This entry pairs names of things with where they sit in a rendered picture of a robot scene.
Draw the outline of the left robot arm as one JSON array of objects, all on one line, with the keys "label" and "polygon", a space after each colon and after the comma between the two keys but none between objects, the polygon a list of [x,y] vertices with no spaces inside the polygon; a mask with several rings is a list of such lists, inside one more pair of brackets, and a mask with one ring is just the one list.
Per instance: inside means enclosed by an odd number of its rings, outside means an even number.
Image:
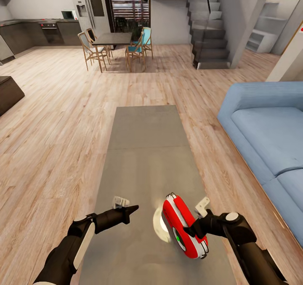
[{"label": "left robot arm", "polygon": [[45,266],[33,285],[70,285],[94,233],[98,234],[121,222],[130,223],[129,215],[139,205],[129,206],[129,203],[129,200],[115,196],[111,210],[74,219],[67,236],[48,255]]}]

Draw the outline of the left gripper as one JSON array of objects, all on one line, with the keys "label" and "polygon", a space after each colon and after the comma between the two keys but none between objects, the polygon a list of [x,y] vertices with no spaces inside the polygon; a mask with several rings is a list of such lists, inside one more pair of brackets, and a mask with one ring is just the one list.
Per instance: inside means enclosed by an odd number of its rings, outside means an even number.
[{"label": "left gripper", "polygon": [[105,211],[104,213],[106,214],[108,220],[108,228],[111,228],[121,222],[129,224],[129,215],[135,212],[138,208],[139,205],[133,205]]}]

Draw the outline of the radio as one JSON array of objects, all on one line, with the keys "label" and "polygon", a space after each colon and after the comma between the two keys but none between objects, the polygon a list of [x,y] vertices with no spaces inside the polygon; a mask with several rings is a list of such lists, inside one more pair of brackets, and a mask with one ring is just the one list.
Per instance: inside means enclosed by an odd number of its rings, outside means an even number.
[{"label": "radio", "polygon": [[189,258],[204,259],[209,253],[207,236],[199,239],[183,230],[196,221],[184,201],[175,194],[168,194],[163,204],[163,213],[170,224],[178,244]]}]

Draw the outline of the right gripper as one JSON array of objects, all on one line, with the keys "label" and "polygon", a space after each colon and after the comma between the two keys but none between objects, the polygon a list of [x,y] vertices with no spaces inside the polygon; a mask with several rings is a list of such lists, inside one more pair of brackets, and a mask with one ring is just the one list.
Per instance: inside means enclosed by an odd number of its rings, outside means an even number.
[{"label": "right gripper", "polygon": [[197,219],[191,227],[183,227],[183,230],[187,232],[190,236],[195,237],[197,236],[199,239],[203,239],[207,233],[215,234],[212,228],[212,218],[214,218],[213,212],[210,209],[206,209],[207,215],[205,218]]}]

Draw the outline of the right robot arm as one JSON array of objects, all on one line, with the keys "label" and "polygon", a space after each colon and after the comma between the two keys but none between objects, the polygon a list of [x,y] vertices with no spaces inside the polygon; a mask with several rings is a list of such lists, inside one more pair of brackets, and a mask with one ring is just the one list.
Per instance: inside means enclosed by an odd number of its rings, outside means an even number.
[{"label": "right robot arm", "polygon": [[[242,272],[250,285],[289,285],[278,262],[269,249],[262,250],[257,244],[247,220],[238,212],[213,215],[208,197],[204,197],[194,208],[198,219],[191,227],[183,227],[190,236],[203,239],[207,233],[228,239]],[[286,281],[286,282],[285,282]]]}]

